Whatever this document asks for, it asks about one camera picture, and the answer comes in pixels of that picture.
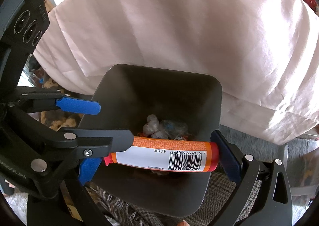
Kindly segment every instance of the gray carpet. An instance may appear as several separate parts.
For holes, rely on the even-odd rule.
[[[252,154],[259,161],[271,162],[277,155],[279,146],[268,141],[255,138],[240,131],[220,125],[220,131],[229,143],[236,144],[244,154]],[[290,186],[300,186],[301,175],[304,171],[302,155],[319,147],[316,140],[295,138],[288,142],[287,176]]]

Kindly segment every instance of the black metal bracket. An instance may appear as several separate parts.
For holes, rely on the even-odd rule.
[[[281,160],[259,162],[253,155],[240,154],[238,148],[234,153],[231,150],[231,147],[235,148],[234,145],[229,144],[218,130],[212,133],[211,140],[220,148],[220,162],[229,179],[237,183],[240,176],[240,182],[209,226],[291,226],[291,193]],[[242,170],[239,156],[242,156]],[[257,180],[262,180],[262,184],[254,206],[246,219],[237,221]]]
[[[111,149],[127,150],[134,140],[129,130],[61,128],[54,131],[26,113],[56,109],[55,100],[63,96],[57,91],[18,86],[1,99],[0,175],[40,199],[51,199],[58,194],[65,174],[87,158],[84,150],[91,150],[89,158],[106,157]],[[45,171],[32,169],[31,163],[36,159],[46,162]]]
[[[77,180],[77,174],[70,170],[64,180],[69,195],[83,222],[70,216],[63,196],[54,200],[39,200],[29,197],[27,206],[27,224],[32,226],[111,226],[98,206],[94,203],[86,188]]]

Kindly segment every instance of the product label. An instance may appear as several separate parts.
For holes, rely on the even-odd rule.
[[[215,143],[134,137],[124,152],[111,153],[112,162],[133,167],[180,172],[206,172],[216,168]]]

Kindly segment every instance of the black trash bin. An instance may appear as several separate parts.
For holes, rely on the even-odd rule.
[[[118,64],[102,79],[92,100],[96,115],[84,115],[84,129],[142,131],[149,114],[183,121],[198,141],[210,141],[219,128],[222,88],[209,75]],[[107,192],[145,209],[175,217],[199,209],[210,172],[171,172],[158,176],[147,169],[101,164],[93,182]]]

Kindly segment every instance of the barcode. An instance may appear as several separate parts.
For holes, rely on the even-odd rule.
[[[202,154],[169,154],[168,170],[198,171],[202,163]]]

